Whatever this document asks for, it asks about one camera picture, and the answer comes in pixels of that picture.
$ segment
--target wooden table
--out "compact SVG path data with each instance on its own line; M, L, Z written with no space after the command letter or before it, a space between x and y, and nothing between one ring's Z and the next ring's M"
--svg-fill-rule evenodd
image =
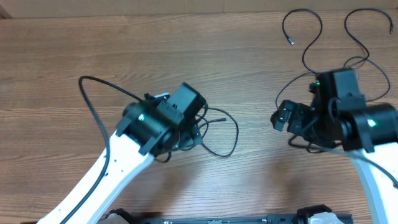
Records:
M92 75L140 96L175 91L188 82L210 106L229 111L240 127L236 151L219 159L196 147L154 163L112 204L164 217L241 217L294 213L324 203L371 223L358 175L347 158L307 154L287 146L272 128L278 91L305 72L303 49L319 32L308 13L281 23L286 12L179 16L91 17L0 21L0 222L37 220L57 206L94 163L103 140L78 90ZM321 11L324 31L308 51L311 68L327 70L362 55L346 34L348 11ZM389 11L398 21L398 11ZM376 12L358 12L349 28L389 75L383 99L398 106L398 35ZM368 96L386 89L370 64L359 69ZM281 100L309 103L311 78ZM86 89L109 133L133 100L100 83ZM224 117L210 112L209 117ZM212 124L205 141L226 153L233 123Z

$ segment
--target green led light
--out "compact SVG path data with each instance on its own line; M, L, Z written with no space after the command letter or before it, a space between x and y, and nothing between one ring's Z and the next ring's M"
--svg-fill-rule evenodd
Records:
M371 128L373 128L373 127L375 127L377 125L377 123L374 120L372 120L372 119L368 119L368 125Z

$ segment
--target cable connector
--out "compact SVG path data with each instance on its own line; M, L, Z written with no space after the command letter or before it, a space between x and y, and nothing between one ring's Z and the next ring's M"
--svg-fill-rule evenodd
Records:
M287 41L289 41L289 43L290 43L291 45L294 45L293 39L291 39L290 37L287 38Z

